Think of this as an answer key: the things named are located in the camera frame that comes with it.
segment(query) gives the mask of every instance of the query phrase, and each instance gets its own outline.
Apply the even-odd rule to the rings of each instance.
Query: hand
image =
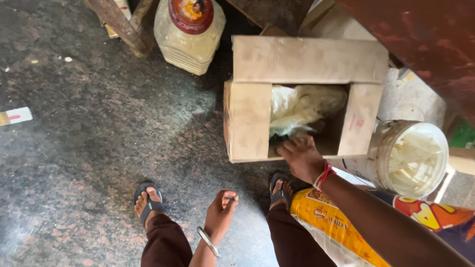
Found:
[[[206,213],[205,232],[216,246],[231,224],[233,212],[238,205],[239,196],[230,190],[221,190]]]
[[[313,184],[325,169],[325,160],[315,147],[314,138],[309,135],[285,141],[277,148],[277,153],[290,165],[292,175],[309,184]]]

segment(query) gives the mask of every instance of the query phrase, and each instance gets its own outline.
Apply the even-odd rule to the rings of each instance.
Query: red lid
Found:
[[[168,0],[168,11],[173,24],[188,34],[203,33],[213,22],[211,0]]]

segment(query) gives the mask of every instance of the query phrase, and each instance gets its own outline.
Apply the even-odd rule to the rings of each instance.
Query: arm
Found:
[[[235,192],[221,190],[216,195],[213,203],[208,207],[204,231],[215,246],[218,246],[231,224],[233,212],[238,205],[238,199],[239,196]],[[216,256],[202,239],[196,248],[193,258],[191,258],[189,267],[212,266],[216,266]]]
[[[313,138],[286,141],[277,151],[292,174],[313,184],[324,160]],[[366,242],[394,267],[473,266],[438,236],[375,196],[333,174],[322,191],[345,214]]]

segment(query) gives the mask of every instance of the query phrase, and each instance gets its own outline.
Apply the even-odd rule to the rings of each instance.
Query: flip-flop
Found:
[[[275,194],[272,194],[272,192],[274,191],[274,187],[276,187],[276,183],[277,183],[277,180],[279,179],[282,179],[283,181],[286,181],[288,182],[288,179],[289,177],[287,176],[287,174],[285,173],[282,173],[282,172],[279,172],[279,173],[276,173],[273,177],[272,177],[272,180],[270,181],[270,205],[272,206],[272,204],[274,204],[277,200],[281,199],[281,198],[284,198],[285,201],[287,201],[287,204],[289,205],[290,207],[290,204],[292,203],[292,198],[289,196],[289,194],[287,194],[287,192],[285,192],[283,189],[277,191]]]
[[[142,182],[141,184],[139,184],[137,189],[135,189],[135,193],[133,194],[132,205],[135,206],[135,203],[139,199],[139,196],[142,194],[142,192],[144,192],[144,191],[147,192],[147,187],[149,187],[149,186],[155,188],[155,190],[157,191],[158,197],[160,198],[160,200],[163,201],[163,198],[161,196],[162,193],[160,193],[160,190],[158,189],[158,187],[151,181],[145,181],[145,182]],[[140,214],[140,221],[142,222],[144,227],[145,227],[145,220],[147,220],[147,217],[150,214],[150,211],[152,211],[152,210],[159,210],[159,211],[167,212],[167,209],[165,208],[165,206],[161,202],[152,201],[150,199],[150,195],[147,193],[147,204],[146,204],[145,208],[143,209],[142,213]]]

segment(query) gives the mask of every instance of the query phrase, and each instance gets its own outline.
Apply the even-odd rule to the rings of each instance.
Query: foot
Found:
[[[272,195],[274,195],[275,193],[277,193],[280,189],[283,189],[287,194],[289,194],[290,198],[292,198],[294,196],[294,190],[292,190],[292,187],[290,187],[290,185],[285,182],[284,180],[282,179],[279,179],[277,180],[276,184],[275,184],[275,187],[274,187],[274,190],[272,191]],[[287,201],[285,200],[285,198],[279,198],[279,200],[277,200],[276,202],[274,202],[271,206],[270,206],[270,209],[271,210],[273,207],[279,205],[279,204],[285,204],[285,209],[286,210],[289,210],[289,203],[287,203]]]
[[[135,210],[135,213],[137,213],[137,216],[140,218],[140,214],[142,214],[142,211],[143,209],[145,208],[145,206],[147,205],[147,193],[149,194],[150,196],[150,199],[152,201],[156,201],[156,202],[162,202],[162,200],[158,197],[157,195],[157,191],[155,190],[155,188],[149,186],[147,187],[147,192],[143,191],[142,194],[139,196],[139,199],[137,200],[137,202],[135,202],[135,206],[134,206],[134,210]],[[165,214],[165,212],[163,211],[159,211],[159,210],[152,210],[150,211],[149,215],[147,216],[147,219],[145,220],[145,229],[148,229],[148,222],[150,221],[151,218],[157,216],[157,215],[160,215],[160,214]]]

